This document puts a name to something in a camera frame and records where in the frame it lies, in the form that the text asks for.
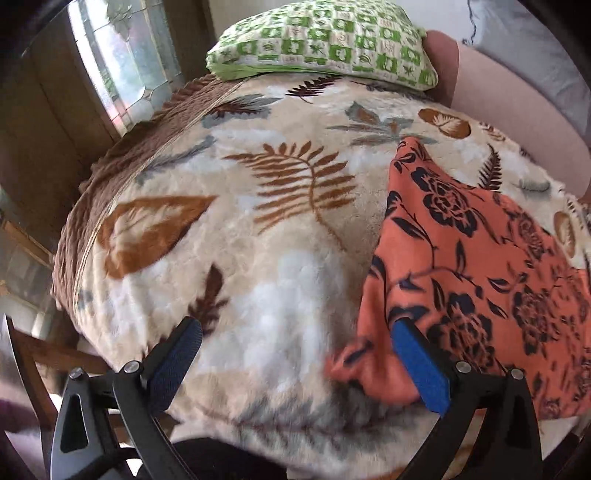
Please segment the green patterned pillow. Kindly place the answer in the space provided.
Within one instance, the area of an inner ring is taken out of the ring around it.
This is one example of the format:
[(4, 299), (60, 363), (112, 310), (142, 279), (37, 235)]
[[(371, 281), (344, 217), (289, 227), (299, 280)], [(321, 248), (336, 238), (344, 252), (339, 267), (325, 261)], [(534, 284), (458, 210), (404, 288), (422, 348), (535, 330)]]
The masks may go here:
[(328, 73), (424, 92), (439, 82), (425, 37), (394, 1), (301, 1), (228, 27), (208, 51), (206, 66), (223, 80)]

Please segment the orange floral garment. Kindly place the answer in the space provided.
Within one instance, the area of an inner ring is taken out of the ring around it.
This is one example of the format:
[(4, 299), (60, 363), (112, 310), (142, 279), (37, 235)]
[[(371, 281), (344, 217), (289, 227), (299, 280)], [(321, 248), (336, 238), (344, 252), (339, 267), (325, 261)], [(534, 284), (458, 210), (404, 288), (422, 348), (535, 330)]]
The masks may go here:
[(513, 200), (456, 181), (414, 137), (390, 165), (356, 337), (329, 358), (327, 376), (390, 404), (415, 402), (391, 340), (402, 319), (480, 373), (522, 369), (542, 420), (590, 408), (588, 274)]

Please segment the beige leaf-print blanket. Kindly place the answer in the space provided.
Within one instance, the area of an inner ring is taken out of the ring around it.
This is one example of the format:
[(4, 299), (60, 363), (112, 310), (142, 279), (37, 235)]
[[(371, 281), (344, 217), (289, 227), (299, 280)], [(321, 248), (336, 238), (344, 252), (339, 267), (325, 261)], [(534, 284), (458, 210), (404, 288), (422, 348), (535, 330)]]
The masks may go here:
[(97, 162), (62, 230), (56, 300), (113, 367), (192, 314), (204, 344), (169, 412), (322, 478), (398, 472), (436, 417), (332, 380), (356, 337), (398, 145), (509, 197), (589, 277), (590, 209), (498, 128), (352, 78), (201, 81)]

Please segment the wooden chair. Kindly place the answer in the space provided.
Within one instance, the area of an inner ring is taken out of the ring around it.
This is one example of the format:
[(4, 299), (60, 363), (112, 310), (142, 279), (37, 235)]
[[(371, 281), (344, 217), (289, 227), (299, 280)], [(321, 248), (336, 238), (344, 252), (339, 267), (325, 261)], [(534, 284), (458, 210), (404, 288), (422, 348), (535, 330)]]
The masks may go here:
[(66, 382), (74, 368), (90, 376), (112, 371), (92, 355), (72, 349), (53, 351), (44, 341), (1, 321), (1, 437), (24, 474), (52, 479), (53, 434)]

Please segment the frosted glass window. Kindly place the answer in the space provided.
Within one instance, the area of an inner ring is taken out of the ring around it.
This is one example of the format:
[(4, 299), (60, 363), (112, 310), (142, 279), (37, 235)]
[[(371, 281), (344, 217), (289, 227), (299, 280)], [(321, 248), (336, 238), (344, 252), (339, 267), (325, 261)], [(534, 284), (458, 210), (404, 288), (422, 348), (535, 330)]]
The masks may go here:
[(184, 83), (161, 1), (77, 0), (68, 18), (86, 72), (121, 135)]

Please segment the pink bolster pillow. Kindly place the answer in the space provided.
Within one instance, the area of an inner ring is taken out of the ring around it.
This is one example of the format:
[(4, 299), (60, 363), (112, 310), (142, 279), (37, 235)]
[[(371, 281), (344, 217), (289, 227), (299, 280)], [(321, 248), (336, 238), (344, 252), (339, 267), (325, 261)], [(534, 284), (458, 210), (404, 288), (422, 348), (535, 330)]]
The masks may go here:
[(425, 51), (439, 82), (437, 102), (490, 124), (522, 146), (582, 202), (590, 201), (590, 151), (571, 123), (535, 88), (488, 56), (430, 30)]

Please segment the grey cloth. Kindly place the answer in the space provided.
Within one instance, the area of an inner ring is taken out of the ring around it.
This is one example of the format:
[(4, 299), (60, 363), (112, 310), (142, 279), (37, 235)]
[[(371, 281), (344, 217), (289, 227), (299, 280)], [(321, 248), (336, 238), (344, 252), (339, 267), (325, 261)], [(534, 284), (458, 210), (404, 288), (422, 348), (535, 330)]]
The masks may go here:
[(559, 41), (520, 2), (469, 1), (464, 43), (504, 65), (550, 101), (590, 142), (590, 88)]

